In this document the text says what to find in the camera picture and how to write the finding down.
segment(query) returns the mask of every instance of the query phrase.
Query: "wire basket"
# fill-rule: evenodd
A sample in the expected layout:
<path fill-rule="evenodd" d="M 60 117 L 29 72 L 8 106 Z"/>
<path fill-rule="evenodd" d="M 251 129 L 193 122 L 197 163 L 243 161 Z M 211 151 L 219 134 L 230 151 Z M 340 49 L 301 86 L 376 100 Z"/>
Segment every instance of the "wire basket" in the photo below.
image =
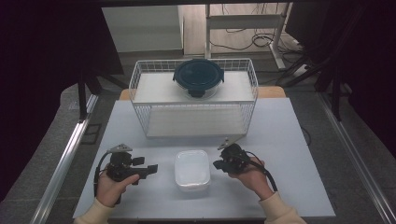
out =
<path fill-rule="evenodd" d="M 224 70 L 224 83 L 208 99 L 191 99 L 173 81 L 187 60 L 138 61 L 129 93 L 147 137 L 246 134 L 258 96 L 250 59 L 210 59 Z"/>

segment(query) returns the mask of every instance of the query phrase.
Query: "plastic container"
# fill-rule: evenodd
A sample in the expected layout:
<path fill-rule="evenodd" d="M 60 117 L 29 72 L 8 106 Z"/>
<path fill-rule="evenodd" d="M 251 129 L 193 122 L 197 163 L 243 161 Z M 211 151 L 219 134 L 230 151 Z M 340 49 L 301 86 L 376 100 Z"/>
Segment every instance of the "plastic container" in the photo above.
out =
<path fill-rule="evenodd" d="M 179 65 L 173 80 L 192 99 L 207 99 L 213 96 L 220 82 L 224 82 L 224 70 L 206 59 L 193 59 Z"/>
<path fill-rule="evenodd" d="M 175 180 L 185 192 L 207 189 L 210 184 L 209 158 L 203 150 L 177 153 L 175 158 Z"/>

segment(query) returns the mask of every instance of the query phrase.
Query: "sleeve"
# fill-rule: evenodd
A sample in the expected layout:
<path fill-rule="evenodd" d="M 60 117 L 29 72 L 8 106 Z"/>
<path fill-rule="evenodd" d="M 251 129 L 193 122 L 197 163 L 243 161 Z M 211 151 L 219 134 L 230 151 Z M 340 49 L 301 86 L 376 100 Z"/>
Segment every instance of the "sleeve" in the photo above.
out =
<path fill-rule="evenodd" d="M 297 211 L 285 204 L 276 192 L 270 198 L 260 201 L 260 206 L 264 210 L 267 219 L 265 224 L 304 224 L 306 223 L 297 214 Z"/>
<path fill-rule="evenodd" d="M 76 217 L 74 224 L 107 224 L 107 219 L 113 209 L 102 205 L 95 198 L 90 209 L 84 215 Z"/>

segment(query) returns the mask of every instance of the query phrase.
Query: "wall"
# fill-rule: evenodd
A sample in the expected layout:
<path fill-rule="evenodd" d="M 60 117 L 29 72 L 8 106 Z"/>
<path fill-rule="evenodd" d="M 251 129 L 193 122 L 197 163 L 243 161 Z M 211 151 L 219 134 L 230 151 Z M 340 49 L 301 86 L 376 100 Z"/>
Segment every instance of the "wall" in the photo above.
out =
<path fill-rule="evenodd" d="M 182 49 L 177 6 L 102 10 L 117 52 Z"/>

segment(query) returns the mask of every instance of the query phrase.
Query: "hand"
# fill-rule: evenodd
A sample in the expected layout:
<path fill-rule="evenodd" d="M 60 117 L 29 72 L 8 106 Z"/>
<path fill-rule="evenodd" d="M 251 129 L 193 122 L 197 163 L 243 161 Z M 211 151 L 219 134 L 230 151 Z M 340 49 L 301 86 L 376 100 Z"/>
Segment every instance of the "hand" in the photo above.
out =
<path fill-rule="evenodd" d="M 250 157 L 252 161 L 264 165 L 264 161 L 259 162 L 256 158 Z M 242 174 L 228 174 L 231 178 L 239 179 L 248 189 L 253 190 L 261 200 L 271 197 L 274 192 L 270 189 L 267 177 L 257 167 L 249 165 Z"/>
<path fill-rule="evenodd" d="M 121 182 L 116 182 L 108 177 L 104 170 L 99 176 L 96 199 L 106 207 L 114 207 L 117 199 L 126 191 L 126 187 L 138 179 L 139 175 L 131 175 Z"/>

